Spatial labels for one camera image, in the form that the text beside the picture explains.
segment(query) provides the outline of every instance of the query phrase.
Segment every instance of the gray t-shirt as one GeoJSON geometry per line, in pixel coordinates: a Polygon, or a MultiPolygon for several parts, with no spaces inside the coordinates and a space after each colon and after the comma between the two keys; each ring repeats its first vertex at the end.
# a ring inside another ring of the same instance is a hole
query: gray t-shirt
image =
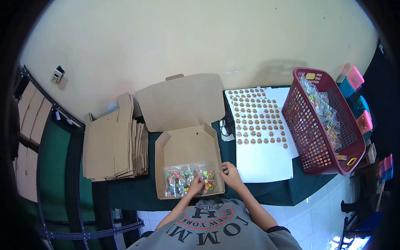
{"type": "Polygon", "coordinates": [[[128,250],[271,249],[301,250],[289,230],[275,226],[263,231],[237,199],[200,200],[155,232],[145,232],[128,250]]]}

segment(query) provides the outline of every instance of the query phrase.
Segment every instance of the candy package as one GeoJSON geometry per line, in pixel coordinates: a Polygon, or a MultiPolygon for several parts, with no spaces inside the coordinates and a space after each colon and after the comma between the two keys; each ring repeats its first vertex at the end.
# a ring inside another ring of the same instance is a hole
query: candy package
{"type": "Polygon", "coordinates": [[[199,195],[212,192],[215,186],[215,172],[210,170],[208,164],[184,164],[164,168],[165,174],[165,196],[183,197],[190,188],[190,183],[198,175],[204,181],[204,187],[199,195]]]}
{"type": "Polygon", "coordinates": [[[204,181],[204,187],[200,191],[200,195],[213,193],[214,188],[217,186],[215,181],[216,175],[214,170],[210,169],[208,164],[199,164],[197,173],[201,176],[201,180],[204,181]]]}
{"type": "Polygon", "coordinates": [[[340,142],[340,122],[337,120],[337,111],[329,105],[328,93],[319,92],[316,86],[310,83],[304,75],[300,77],[300,83],[323,123],[333,149],[335,151],[338,150],[342,147],[340,142]]]}

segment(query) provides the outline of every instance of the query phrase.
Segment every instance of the open cardboard box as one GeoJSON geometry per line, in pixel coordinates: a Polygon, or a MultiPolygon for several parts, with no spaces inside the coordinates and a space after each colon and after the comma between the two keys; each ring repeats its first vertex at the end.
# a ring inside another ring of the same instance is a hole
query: open cardboard box
{"type": "Polygon", "coordinates": [[[209,125],[225,116],[222,82],[218,74],[171,76],[137,93],[143,118],[150,132],[163,132],[155,145],[157,197],[165,197],[164,167],[208,163],[214,170],[216,189],[225,192],[217,132],[209,125]]]}

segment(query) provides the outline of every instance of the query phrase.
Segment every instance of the pink plastic container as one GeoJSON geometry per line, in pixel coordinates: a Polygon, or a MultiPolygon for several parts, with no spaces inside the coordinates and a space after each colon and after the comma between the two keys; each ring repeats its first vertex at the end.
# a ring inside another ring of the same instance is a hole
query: pink plastic container
{"type": "Polygon", "coordinates": [[[347,75],[347,80],[355,90],[364,83],[364,78],[355,66],[352,67],[350,73],[347,75]]]}
{"type": "Polygon", "coordinates": [[[362,115],[357,119],[357,125],[362,134],[372,130],[372,120],[368,111],[364,110],[362,115]]]}

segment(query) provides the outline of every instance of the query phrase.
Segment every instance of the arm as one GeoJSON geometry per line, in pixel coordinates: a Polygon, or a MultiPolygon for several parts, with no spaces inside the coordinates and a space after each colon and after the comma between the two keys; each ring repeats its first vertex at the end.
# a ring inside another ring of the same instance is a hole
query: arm
{"type": "Polygon", "coordinates": [[[187,193],[182,197],[182,199],[180,199],[180,201],[174,207],[174,209],[158,224],[156,230],[173,220],[177,220],[179,216],[183,213],[185,208],[189,205],[192,198],[200,192],[203,186],[204,186],[204,181],[200,182],[200,175],[198,175],[190,183],[189,190],[187,191],[187,193]]]}
{"type": "Polygon", "coordinates": [[[222,167],[226,169],[224,172],[219,171],[218,173],[224,182],[240,195],[254,223],[264,231],[277,226],[275,219],[258,203],[244,185],[236,167],[230,162],[224,162],[222,167]]]}

